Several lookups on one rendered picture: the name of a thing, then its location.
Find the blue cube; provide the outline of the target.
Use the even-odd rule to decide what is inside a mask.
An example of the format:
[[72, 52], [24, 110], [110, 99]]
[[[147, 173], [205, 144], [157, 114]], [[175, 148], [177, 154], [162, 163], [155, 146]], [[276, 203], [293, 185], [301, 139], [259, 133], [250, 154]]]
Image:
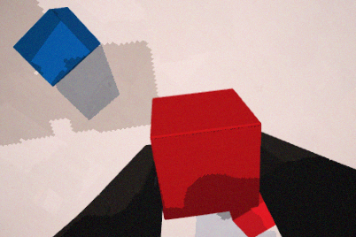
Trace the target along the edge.
[[14, 49], [54, 87], [99, 44], [66, 7], [49, 8], [15, 43]]

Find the red cube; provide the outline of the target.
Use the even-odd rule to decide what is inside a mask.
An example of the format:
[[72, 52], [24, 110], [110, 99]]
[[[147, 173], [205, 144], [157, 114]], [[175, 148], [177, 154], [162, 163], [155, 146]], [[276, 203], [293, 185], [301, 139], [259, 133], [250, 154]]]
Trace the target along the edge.
[[259, 193], [259, 207], [230, 211], [232, 221], [249, 237], [255, 237], [275, 225], [261, 195]]
[[233, 88], [152, 99], [164, 220], [259, 207], [262, 122]]

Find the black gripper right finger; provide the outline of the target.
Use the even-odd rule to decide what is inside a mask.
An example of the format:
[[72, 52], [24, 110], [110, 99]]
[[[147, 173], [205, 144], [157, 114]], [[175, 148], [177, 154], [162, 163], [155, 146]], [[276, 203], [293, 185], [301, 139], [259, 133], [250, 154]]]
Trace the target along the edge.
[[259, 192], [281, 237], [356, 237], [356, 170], [262, 132]]

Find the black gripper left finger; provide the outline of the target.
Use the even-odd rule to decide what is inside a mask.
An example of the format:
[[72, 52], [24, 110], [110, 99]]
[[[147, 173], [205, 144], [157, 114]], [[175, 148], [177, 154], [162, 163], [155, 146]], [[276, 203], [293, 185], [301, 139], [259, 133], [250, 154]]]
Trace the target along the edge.
[[156, 165], [146, 145], [52, 237], [160, 237], [161, 215]]

